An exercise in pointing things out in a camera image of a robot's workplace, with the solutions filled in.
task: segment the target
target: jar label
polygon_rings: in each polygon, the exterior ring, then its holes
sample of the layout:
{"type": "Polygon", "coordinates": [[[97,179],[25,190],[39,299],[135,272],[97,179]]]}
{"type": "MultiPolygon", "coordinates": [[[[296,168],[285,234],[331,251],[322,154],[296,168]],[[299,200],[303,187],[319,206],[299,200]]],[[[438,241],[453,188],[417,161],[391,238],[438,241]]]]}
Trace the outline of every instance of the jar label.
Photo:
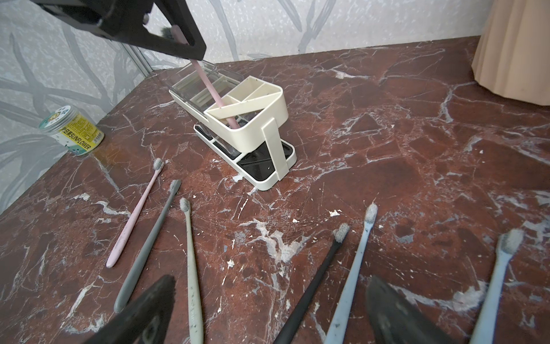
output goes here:
{"type": "Polygon", "coordinates": [[[52,136],[77,155],[93,150],[104,137],[103,132],[78,113],[75,118],[52,136]]]}

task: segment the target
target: pink toothbrush held by gripper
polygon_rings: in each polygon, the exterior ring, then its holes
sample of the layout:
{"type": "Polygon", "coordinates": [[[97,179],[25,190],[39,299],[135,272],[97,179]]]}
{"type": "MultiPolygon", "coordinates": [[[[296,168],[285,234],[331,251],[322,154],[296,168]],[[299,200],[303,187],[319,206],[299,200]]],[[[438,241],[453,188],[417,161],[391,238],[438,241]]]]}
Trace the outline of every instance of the pink toothbrush held by gripper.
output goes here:
{"type": "MultiPolygon", "coordinates": [[[[172,25],[171,28],[164,28],[163,29],[163,36],[165,38],[173,39],[177,42],[188,44],[187,39],[185,38],[185,35],[183,34],[182,30],[177,25],[172,25]]],[[[225,104],[223,103],[222,98],[219,96],[218,91],[214,88],[214,85],[210,82],[208,77],[205,74],[205,71],[202,70],[202,67],[199,65],[197,60],[189,60],[193,67],[195,67],[195,70],[197,71],[197,74],[201,78],[202,82],[208,89],[208,92],[210,92],[210,95],[212,98],[214,98],[214,101],[216,102],[216,105],[218,107],[223,107],[225,104]]],[[[237,123],[237,120],[233,117],[228,117],[225,119],[231,129],[239,129],[240,125],[237,123]]]]}
{"type": "Polygon", "coordinates": [[[113,250],[109,255],[109,258],[107,259],[106,265],[108,268],[113,267],[113,265],[115,265],[118,258],[120,257],[122,250],[124,249],[124,246],[126,245],[126,242],[128,241],[130,234],[132,233],[132,230],[134,229],[134,225],[138,220],[138,216],[141,213],[141,209],[143,208],[143,205],[145,204],[145,200],[149,195],[149,191],[151,191],[151,188],[153,187],[153,184],[157,180],[158,175],[161,173],[163,166],[164,166],[164,162],[162,162],[161,159],[156,158],[155,162],[153,163],[153,169],[155,170],[155,174],[153,174],[153,177],[151,178],[149,185],[147,185],[145,192],[143,193],[143,195],[141,195],[139,202],[137,202],[136,208],[134,208],[134,211],[130,215],[128,222],[126,222],[124,229],[120,233],[120,236],[118,237],[117,242],[115,243],[113,250]]]}

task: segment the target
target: toothbrush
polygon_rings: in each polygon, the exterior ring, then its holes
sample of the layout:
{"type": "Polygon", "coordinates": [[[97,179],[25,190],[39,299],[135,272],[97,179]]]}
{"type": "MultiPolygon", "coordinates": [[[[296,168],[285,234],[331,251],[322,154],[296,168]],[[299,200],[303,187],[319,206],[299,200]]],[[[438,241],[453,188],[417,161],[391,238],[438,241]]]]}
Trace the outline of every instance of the toothbrush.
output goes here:
{"type": "MultiPolygon", "coordinates": [[[[187,39],[185,38],[185,35],[183,34],[180,27],[177,26],[177,25],[172,25],[171,28],[163,28],[162,35],[163,35],[164,38],[174,39],[174,40],[176,40],[180,43],[188,44],[187,39]]],[[[204,83],[204,85],[206,86],[206,88],[208,89],[210,94],[212,95],[212,98],[214,98],[214,101],[216,102],[216,104],[219,107],[225,106],[225,104],[223,103],[222,98],[218,94],[218,91],[216,91],[216,89],[214,88],[214,85],[212,85],[212,83],[210,82],[210,80],[206,76],[204,70],[202,70],[202,68],[199,65],[199,63],[197,62],[197,60],[190,59],[189,61],[191,62],[193,67],[195,67],[195,70],[197,71],[197,74],[199,75],[202,82],[204,83]]],[[[240,128],[240,125],[239,125],[239,123],[237,123],[237,120],[235,118],[228,117],[225,120],[227,121],[227,123],[229,123],[229,126],[231,127],[231,129],[239,129],[240,128]]]]}
{"type": "Polygon", "coordinates": [[[191,232],[191,203],[185,198],[179,200],[179,207],[185,213],[187,223],[187,299],[189,311],[189,342],[202,344],[204,329],[202,324],[201,294],[199,290],[199,275],[195,249],[193,248],[193,233],[191,232]]]}
{"type": "Polygon", "coordinates": [[[353,302],[353,296],[355,294],[355,287],[357,286],[357,279],[359,277],[359,269],[363,261],[363,255],[365,254],[365,248],[371,233],[372,226],[375,224],[376,214],[378,212],[378,206],[372,203],[368,206],[365,213],[363,234],[361,235],[361,241],[357,247],[357,253],[353,259],[353,264],[349,270],[348,279],[344,284],[344,289],[340,295],[338,306],[332,317],[331,325],[328,328],[327,337],[324,340],[324,344],[342,344],[344,342],[344,335],[346,327],[348,326],[349,312],[351,311],[351,303],[353,302]]]}
{"type": "Polygon", "coordinates": [[[153,163],[153,170],[155,170],[155,174],[153,174],[153,177],[151,178],[149,185],[147,185],[145,192],[143,193],[143,195],[141,195],[139,202],[137,202],[136,208],[134,208],[132,215],[130,215],[130,218],[126,222],[124,229],[122,229],[122,232],[120,233],[120,236],[118,237],[117,242],[114,244],[113,250],[111,251],[109,258],[107,259],[106,266],[108,268],[112,268],[113,265],[115,265],[115,263],[117,262],[120,255],[122,254],[122,250],[124,249],[124,246],[126,245],[126,242],[128,241],[130,234],[132,233],[132,230],[134,229],[134,225],[138,220],[138,216],[141,212],[141,209],[143,208],[143,205],[145,204],[145,200],[147,199],[147,196],[149,195],[149,191],[151,191],[151,188],[153,187],[153,184],[157,180],[158,175],[161,173],[163,166],[164,166],[164,162],[162,162],[160,158],[156,158],[155,162],[153,163]]]}
{"type": "Polygon", "coordinates": [[[498,302],[501,298],[502,283],[508,262],[523,241],[522,230],[511,230],[501,235],[497,243],[497,262],[494,265],[491,283],[481,307],[470,344],[490,344],[493,342],[494,325],[497,321],[498,302]]]}
{"type": "Polygon", "coordinates": [[[128,303],[128,300],[130,299],[130,296],[132,295],[132,292],[136,287],[136,284],[138,282],[139,276],[141,275],[143,267],[145,266],[145,262],[147,261],[149,252],[151,252],[151,249],[153,248],[153,244],[157,239],[157,235],[161,230],[162,224],[164,222],[164,218],[166,217],[166,214],[170,209],[172,201],[174,200],[175,194],[176,192],[178,192],[181,184],[182,184],[182,181],[180,180],[174,180],[170,184],[170,196],[168,196],[168,200],[166,201],[166,204],[164,205],[164,208],[162,209],[162,212],[159,215],[157,222],[155,222],[155,225],[153,226],[151,233],[149,233],[147,240],[145,240],[143,247],[141,248],[141,250],[139,251],[139,254],[137,255],[134,265],[132,265],[132,268],[130,269],[128,276],[126,276],[126,280],[124,280],[124,283],[122,284],[122,288],[120,288],[120,291],[118,292],[117,299],[114,302],[114,311],[116,313],[120,313],[120,311],[128,303]]]}
{"type": "Polygon", "coordinates": [[[317,270],[313,280],[311,280],[309,286],[304,292],[304,295],[302,295],[298,301],[298,304],[294,307],[294,310],[288,317],[287,322],[284,324],[277,338],[275,338],[273,344],[290,344],[290,342],[292,342],[298,327],[300,327],[302,318],[306,314],[307,308],[311,303],[319,284],[321,284],[325,271],[327,271],[329,264],[336,254],[336,251],[340,248],[340,246],[342,246],[348,231],[349,225],[347,223],[343,223],[340,225],[339,229],[332,232],[334,234],[334,241],[332,242],[332,246],[328,251],[327,256],[324,258],[323,264],[321,264],[319,270],[317,270]]]}

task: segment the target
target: toothbrush handle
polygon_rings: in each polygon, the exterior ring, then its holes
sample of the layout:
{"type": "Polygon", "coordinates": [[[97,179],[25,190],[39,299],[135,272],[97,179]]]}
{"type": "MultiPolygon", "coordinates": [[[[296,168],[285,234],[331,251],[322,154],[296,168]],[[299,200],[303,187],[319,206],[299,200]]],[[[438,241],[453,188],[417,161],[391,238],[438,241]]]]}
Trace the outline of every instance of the toothbrush handle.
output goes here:
{"type": "Polygon", "coordinates": [[[501,299],[502,283],[506,274],[506,267],[512,255],[498,252],[497,262],[494,265],[491,282],[477,318],[474,333],[470,344],[491,344],[493,342],[494,325],[497,321],[498,303],[501,299]]]}
{"type": "Polygon", "coordinates": [[[166,204],[164,205],[164,208],[162,209],[161,214],[157,219],[157,222],[155,222],[151,233],[149,233],[147,240],[145,240],[143,247],[137,255],[134,265],[132,265],[128,276],[126,276],[126,279],[122,284],[122,288],[120,288],[120,291],[118,292],[117,300],[114,302],[114,311],[116,313],[120,313],[120,311],[126,306],[128,300],[130,299],[130,296],[134,291],[134,288],[136,287],[136,284],[138,283],[139,276],[141,275],[143,267],[145,266],[145,262],[147,262],[149,252],[151,252],[151,248],[153,248],[153,244],[155,243],[157,235],[161,230],[162,223],[164,222],[164,218],[166,217],[166,214],[170,209],[170,205],[174,200],[174,196],[175,192],[171,192],[168,200],[166,201],[166,204]]]}
{"type": "Polygon", "coordinates": [[[338,300],[338,306],[336,306],[336,311],[332,317],[324,344],[342,344],[344,342],[345,330],[348,326],[349,312],[351,311],[351,304],[355,296],[355,287],[357,286],[359,270],[361,269],[363,255],[365,254],[365,248],[373,225],[374,223],[365,223],[365,230],[361,235],[361,241],[357,247],[353,264],[349,270],[348,279],[344,284],[344,289],[342,289],[342,294],[340,295],[340,300],[338,300]]]}
{"type": "Polygon", "coordinates": [[[202,324],[201,294],[199,289],[199,276],[197,274],[197,262],[195,249],[193,248],[193,234],[191,233],[190,210],[185,213],[187,222],[187,299],[189,311],[189,342],[202,344],[204,341],[204,329],[202,324]]]}
{"type": "Polygon", "coordinates": [[[321,264],[321,266],[317,270],[317,273],[311,280],[309,286],[304,292],[304,295],[302,295],[302,297],[296,304],[296,307],[294,307],[294,310],[288,317],[287,322],[284,324],[283,328],[280,330],[277,338],[275,338],[275,341],[273,342],[273,344],[290,344],[290,342],[292,342],[292,339],[294,338],[294,335],[298,331],[298,328],[300,327],[302,319],[307,312],[309,304],[311,303],[311,300],[313,300],[313,296],[315,295],[315,292],[317,291],[319,284],[321,284],[323,276],[325,275],[325,271],[327,271],[327,268],[330,265],[332,259],[334,258],[336,251],[341,245],[342,244],[338,243],[336,240],[332,242],[331,249],[328,251],[327,256],[324,258],[323,263],[321,264]]]}
{"type": "MultiPolygon", "coordinates": [[[[172,29],[170,31],[172,32],[172,36],[174,36],[176,41],[178,41],[180,43],[183,43],[183,44],[188,44],[187,39],[185,38],[185,35],[183,34],[183,32],[182,32],[182,30],[179,26],[172,25],[172,29]]],[[[212,96],[212,98],[216,102],[216,105],[218,107],[225,106],[225,104],[223,103],[222,98],[219,96],[218,91],[216,91],[216,88],[214,88],[214,85],[212,85],[212,83],[210,82],[210,80],[206,76],[206,73],[204,72],[204,70],[202,70],[202,68],[199,65],[199,63],[197,62],[197,60],[190,59],[189,61],[191,62],[193,67],[195,67],[195,70],[197,71],[197,74],[199,75],[202,82],[204,83],[204,85],[208,89],[208,92],[210,92],[210,95],[212,96]]],[[[228,118],[226,118],[226,121],[227,121],[227,123],[229,123],[229,126],[231,127],[231,129],[239,129],[240,128],[240,125],[237,123],[237,120],[235,118],[228,117],[228,118]]]]}
{"type": "Polygon", "coordinates": [[[151,178],[151,181],[149,182],[149,185],[147,185],[145,192],[143,193],[143,195],[141,195],[139,202],[137,202],[136,208],[134,208],[132,215],[130,215],[130,218],[128,219],[128,221],[126,222],[126,225],[124,226],[124,229],[122,229],[122,232],[120,233],[120,236],[118,237],[117,242],[114,244],[113,250],[111,251],[109,258],[107,259],[106,266],[108,268],[113,267],[113,265],[115,265],[118,258],[122,254],[122,250],[124,249],[124,246],[126,245],[126,242],[128,241],[130,234],[132,233],[132,230],[134,229],[134,225],[138,220],[138,216],[141,213],[141,209],[145,204],[145,200],[147,199],[147,196],[149,195],[149,191],[151,191],[151,188],[153,187],[155,180],[157,179],[158,174],[160,172],[161,172],[160,168],[158,170],[155,170],[155,174],[153,175],[153,178],[151,178]]]}

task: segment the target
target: patterned wallpaper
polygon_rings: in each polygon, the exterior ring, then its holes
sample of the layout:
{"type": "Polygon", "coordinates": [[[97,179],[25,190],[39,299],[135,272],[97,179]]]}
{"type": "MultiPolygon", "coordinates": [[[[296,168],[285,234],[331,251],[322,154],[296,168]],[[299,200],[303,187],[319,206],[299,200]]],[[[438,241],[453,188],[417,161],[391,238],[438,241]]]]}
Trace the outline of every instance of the patterned wallpaper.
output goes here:
{"type": "MultiPolygon", "coordinates": [[[[229,62],[480,35],[493,0],[187,0],[207,45],[229,62]]],[[[147,28],[168,22],[154,10],[147,28]]],[[[177,59],[151,52],[151,65],[177,59]]]]}
{"type": "MultiPolygon", "coordinates": [[[[479,35],[492,0],[187,0],[227,62],[479,35]]],[[[167,26],[154,9],[147,28],[167,26]]],[[[186,60],[142,50],[153,69],[186,60]]],[[[63,154],[36,126],[72,103],[99,121],[143,75],[116,42],[74,30],[28,0],[0,0],[0,212],[63,154]]]]}
{"type": "Polygon", "coordinates": [[[0,0],[0,212],[65,152],[39,134],[74,104],[99,121],[144,78],[124,48],[71,28],[28,0],[0,0]]]}

